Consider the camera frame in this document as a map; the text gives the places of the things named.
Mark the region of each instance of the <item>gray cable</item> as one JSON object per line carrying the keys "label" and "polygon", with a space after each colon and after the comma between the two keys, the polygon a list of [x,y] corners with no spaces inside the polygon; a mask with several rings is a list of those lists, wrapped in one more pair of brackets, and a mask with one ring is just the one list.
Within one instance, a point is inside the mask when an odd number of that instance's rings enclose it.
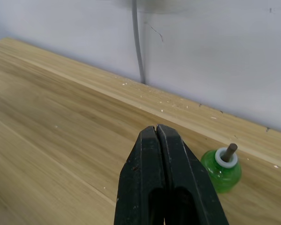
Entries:
{"label": "gray cable", "polygon": [[139,63],[139,69],[140,69],[140,82],[145,84],[146,79],[145,79],[144,66],[142,64],[142,58],[141,58],[141,45],[140,45],[139,28],[138,28],[138,22],[137,22],[137,4],[136,4],[136,1],[137,0],[132,0],[133,32],[134,32],[134,41],[135,41],[137,61]]}

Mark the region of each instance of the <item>green plastic bottle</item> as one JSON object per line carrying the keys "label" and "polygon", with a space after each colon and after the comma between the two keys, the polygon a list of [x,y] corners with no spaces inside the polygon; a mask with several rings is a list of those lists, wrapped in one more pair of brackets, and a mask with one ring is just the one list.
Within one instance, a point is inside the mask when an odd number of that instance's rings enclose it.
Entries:
{"label": "green plastic bottle", "polygon": [[242,175],[236,153],[233,153],[228,162],[221,159],[226,150],[227,148],[219,148],[208,151],[201,159],[217,193],[230,191],[240,181]]}

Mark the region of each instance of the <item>bottle cap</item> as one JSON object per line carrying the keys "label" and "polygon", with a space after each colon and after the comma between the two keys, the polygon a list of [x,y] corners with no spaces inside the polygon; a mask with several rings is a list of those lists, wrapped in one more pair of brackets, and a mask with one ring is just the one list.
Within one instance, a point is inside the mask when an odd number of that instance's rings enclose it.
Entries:
{"label": "bottle cap", "polygon": [[236,153],[233,153],[229,162],[223,161],[221,159],[221,156],[223,156],[225,154],[226,150],[227,150],[227,148],[219,148],[215,153],[215,160],[220,166],[229,169],[229,168],[234,167],[237,164],[238,159],[237,159]]}

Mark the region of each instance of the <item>white wall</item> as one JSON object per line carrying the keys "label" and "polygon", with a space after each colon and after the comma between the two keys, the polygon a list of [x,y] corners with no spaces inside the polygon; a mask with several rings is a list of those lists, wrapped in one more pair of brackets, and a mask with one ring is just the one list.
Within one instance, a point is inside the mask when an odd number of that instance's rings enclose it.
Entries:
{"label": "white wall", "polygon": [[[149,85],[281,130],[281,0],[145,1],[139,26]],[[0,0],[0,39],[139,80],[130,5]]]}

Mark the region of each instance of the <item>wooden tabletop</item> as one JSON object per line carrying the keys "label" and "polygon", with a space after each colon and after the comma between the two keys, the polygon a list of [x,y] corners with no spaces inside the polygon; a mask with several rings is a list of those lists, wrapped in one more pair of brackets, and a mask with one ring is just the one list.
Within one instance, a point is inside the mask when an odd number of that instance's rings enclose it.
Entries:
{"label": "wooden tabletop", "polygon": [[0,41],[0,225],[111,225],[138,133],[175,128],[201,158],[236,143],[230,225],[281,225],[281,133],[13,40]]}

